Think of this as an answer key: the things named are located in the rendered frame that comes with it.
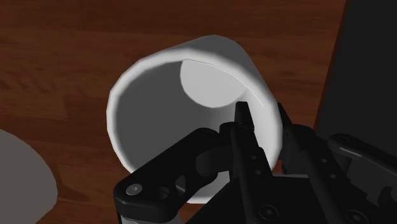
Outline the white cup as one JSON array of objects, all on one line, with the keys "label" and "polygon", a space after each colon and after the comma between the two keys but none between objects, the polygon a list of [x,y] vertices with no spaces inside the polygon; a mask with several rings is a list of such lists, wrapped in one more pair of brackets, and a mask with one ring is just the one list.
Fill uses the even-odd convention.
[{"label": "white cup", "polygon": [[246,101],[271,167],[282,148],[275,97],[245,49],[204,36],[139,59],[109,93],[107,132],[120,162],[134,172],[201,127],[218,129]]}]

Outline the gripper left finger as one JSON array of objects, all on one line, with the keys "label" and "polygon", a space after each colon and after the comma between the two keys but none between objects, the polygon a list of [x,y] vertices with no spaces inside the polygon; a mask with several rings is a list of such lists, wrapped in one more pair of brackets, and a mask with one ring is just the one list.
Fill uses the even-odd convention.
[{"label": "gripper left finger", "polygon": [[247,102],[219,131],[199,128],[113,189],[119,224],[166,224],[200,189],[227,171],[230,181],[185,224],[265,224],[274,211],[265,196],[272,172],[254,134]]}]

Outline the grey round object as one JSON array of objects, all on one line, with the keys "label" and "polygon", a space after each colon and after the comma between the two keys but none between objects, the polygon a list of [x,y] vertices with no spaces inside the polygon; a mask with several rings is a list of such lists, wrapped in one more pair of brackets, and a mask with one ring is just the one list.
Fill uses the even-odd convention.
[{"label": "grey round object", "polygon": [[56,180],[42,157],[0,130],[0,224],[36,224],[57,196]]}]

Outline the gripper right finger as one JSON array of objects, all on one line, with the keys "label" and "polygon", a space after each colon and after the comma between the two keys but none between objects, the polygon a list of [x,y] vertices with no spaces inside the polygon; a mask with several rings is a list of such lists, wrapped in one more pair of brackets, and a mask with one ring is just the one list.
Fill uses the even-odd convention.
[{"label": "gripper right finger", "polygon": [[393,187],[383,184],[376,203],[352,184],[353,161],[365,162],[397,180],[397,158],[349,134],[321,139],[312,128],[291,122],[283,106],[283,144],[279,159],[284,174],[306,174],[325,216],[324,224],[397,224]]}]

